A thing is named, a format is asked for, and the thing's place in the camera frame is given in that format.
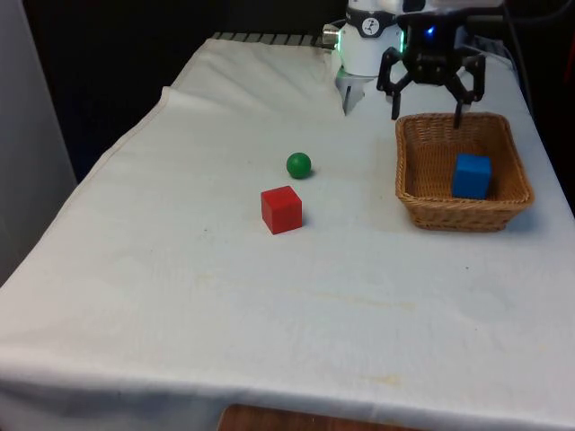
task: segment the black background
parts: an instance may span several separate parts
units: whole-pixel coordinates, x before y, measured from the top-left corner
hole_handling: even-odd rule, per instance
[[[514,15],[549,13],[565,0],[509,0]],[[76,176],[132,128],[215,31],[312,33],[344,16],[347,0],[27,0],[24,5]],[[548,27],[519,28],[535,120],[575,204],[575,76],[563,82],[575,8]],[[504,25],[482,29],[504,39]]]

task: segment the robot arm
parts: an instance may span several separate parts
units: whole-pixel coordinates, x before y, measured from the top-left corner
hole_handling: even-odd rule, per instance
[[[457,30],[468,16],[496,13],[502,3],[503,0],[349,0],[347,24],[342,31],[348,40],[341,38],[344,68],[353,75],[367,75],[372,74],[373,61],[380,61],[378,71],[372,75],[377,75],[377,89],[393,100],[393,119],[399,117],[401,92],[410,83],[445,86],[456,98],[457,128],[463,106],[480,101],[485,91],[485,57],[456,48]],[[390,43],[385,36],[385,29],[394,25],[401,28],[401,43]],[[398,62],[403,62],[407,74],[392,83],[391,70]],[[457,72],[461,67],[473,76],[473,89],[466,89],[459,79]]]

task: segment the cable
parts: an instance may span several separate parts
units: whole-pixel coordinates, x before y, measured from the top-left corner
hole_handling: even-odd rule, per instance
[[[511,32],[511,38],[513,39],[513,43],[515,45],[515,50],[517,52],[517,62],[519,63],[519,72],[523,77],[523,87],[525,90],[525,97],[527,102],[527,107],[529,108],[529,112],[531,113],[531,117],[534,116],[534,106],[533,106],[533,99],[531,97],[531,86],[529,85],[529,75],[527,73],[527,67],[525,64],[525,58],[523,57],[523,50],[521,49],[521,44],[519,42],[519,36],[517,29],[515,28],[515,24],[511,19],[511,14],[509,13],[509,8],[506,4],[503,4],[503,12],[505,14],[505,19],[509,26],[509,31]]]
[[[513,18],[513,22],[519,25],[545,25],[545,24],[552,24],[556,21],[559,21],[575,4],[573,0],[567,0],[567,3],[563,5],[558,11],[550,13],[546,16],[539,16],[534,18]]]

